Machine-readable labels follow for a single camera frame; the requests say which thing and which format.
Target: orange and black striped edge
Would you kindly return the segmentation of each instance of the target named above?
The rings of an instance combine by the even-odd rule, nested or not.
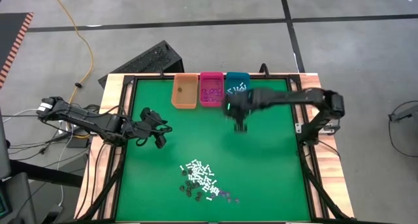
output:
[[[20,45],[22,45],[26,31],[29,29],[29,24],[31,23],[32,18],[33,12],[30,12],[26,15],[24,23],[22,24],[19,30],[18,36],[16,37],[16,40],[13,42],[12,50],[8,53],[6,62],[0,69],[0,89],[5,84],[7,74],[10,71],[10,68],[12,68],[12,63],[16,58],[16,55],[18,54],[19,47]]]

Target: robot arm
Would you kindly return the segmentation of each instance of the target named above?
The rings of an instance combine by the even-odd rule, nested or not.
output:
[[[166,126],[167,121],[162,120],[157,112],[144,108],[140,114],[141,121],[133,122],[127,116],[116,114],[98,114],[89,110],[71,105],[61,97],[42,99],[37,110],[38,119],[46,123],[50,120],[63,120],[77,125],[87,132],[97,133],[105,142],[115,146],[124,145],[129,139],[146,140],[149,136],[155,137],[155,144],[159,149],[165,145],[165,133],[172,131]]]
[[[269,88],[255,88],[227,95],[223,101],[223,112],[236,121],[235,130],[245,132],[245,118],[255,110],[270,108],[278,104],[312,104],[319,113],[302,126],[300,140],[317,144],[318,132],[330,120],[338,120],[345,114],[344,100],[337,92],[319,88],[303,91],[276,91]]]

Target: wooden board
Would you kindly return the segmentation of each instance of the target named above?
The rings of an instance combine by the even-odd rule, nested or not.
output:
[[[288,75],[291,73],[272,73],[272,74],[281,74],[281,75]],[[107,110],[111,109],[113,106],[119,105],[120,98],[121,98],[121,91],[123,87],[123,78],[125,75],[136,75],[136,76],[159,76],[157,73],[141,73],[141,74],[109,74],[107,78],[106,87],[104,89],[102,103],[101,103],[101,109],[100,113],[106,112]],[[315,73],[304,73],[299,74],[300,80],[302,84],[302,88],[320,88],[321,84],[319,82],[319,77]],[[124,108],[129,108],[129,100],[131,96],[131,90],[132,90],[132,84],[128,85],[127,88],[127,95],[125,97],[124,102]],[[317,109],[312,106],[306,107],[308,112],[308,117],[310,120],[314,118],[314,116],[317,114]],[[118,109],[114,109],[111,113],[116,113]],[[301,119],[301,113],[300,113],[300,107],[297,107],[297,114],[298,118]],[[336,149],[336,143],[333,136],[323,136],[321,135],[319,139],[328,145],[332,146]],[[100,191],[103,188],[105,175],[106,175],[106,167],[108,165],[108,159],[109,159],[109,153],[110,153],[110,146],[105,145],[102,149],[102,152],[99,156],[99,162],[97,166],[97,174],[96,174],[96,184],[93,194],[93,200],[91,199],[92,193],[93,193],[93,181],[94,181],[94,173],[95,173],[95,163],[97,161],[97,154],[99,153],[99,150],[103,144],[103,141],[100,137],[96,136],[92,143],[91,143],[91,149],[90,149],[90,160],[89,165],[86,167],[86,170],[84,171],[84,179],[83,184],[80,189],[80,194],[78,197],[77,207],[75,215],[78,213],[79,209],[81,209],[80,216],[82,216],[86,210],[90,207],[92,201],[97,197],[97,195],[100,193]],[[319,164],[319,170],[321,173],[321,178],[323,182],[323,187],[325,191],[330,195],[330,197],[333,199],[333,201],[340,207],[341,211],[343,211],[345,214],[347,214],[350,217],[353,217],[353,209],[351,207],[347,187],[346,187],[346,181],[344,179],[344,174],[342,172],[341,162],[338,158],[338,156],[329,148],[322,144],[318,144],[315,147],[315,151],[317,154],[317,160]],[[117,162],[119,160],[119,154],[120,149],[116,150],[116,156],[114,161],[114,166],[112,168],[112,171],[115,169]],[[315,211],[317,214],[317,217],[321,217],[321,208],[319,204],[318,195],[315,191],[315,188],[312,187],[312,194],[315,204]],[[87,192],[87,197],[85,200],[84,205],[82,206],[84,196]],[[111,209],[112,209],[112,203],[113,203],[113,196],[114,196],[114,187],[109,192],[106,202],[106,208],[104,211],[104,218],[109,218]]]

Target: green mat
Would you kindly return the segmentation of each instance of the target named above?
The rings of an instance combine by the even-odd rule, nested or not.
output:
[[[172,80],[138,81],[133,119],[140,120],[141,110],[150,107],[173,131],[161,150],[153,138],[142,147],[129,142],[116,221],[310,219],[290,106],[253,113],[246,120],[248,133],[237,134],[219,108],[174,108],[172,85]],[[252,80],[251,86],[287,90],[285,80]],[[230,202],[228,195],[197,202],[201,187],[192,197],[180,191],[187,176],[179,166],[194,159],[210,165]]]

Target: black box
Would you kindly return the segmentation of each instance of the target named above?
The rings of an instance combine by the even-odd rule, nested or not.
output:
[[[184,72],[182,57],[165,40],[134,57],[111,73],[160,73],[161,71],[164,73]],[[107,75],[98,81],[105,88]]]

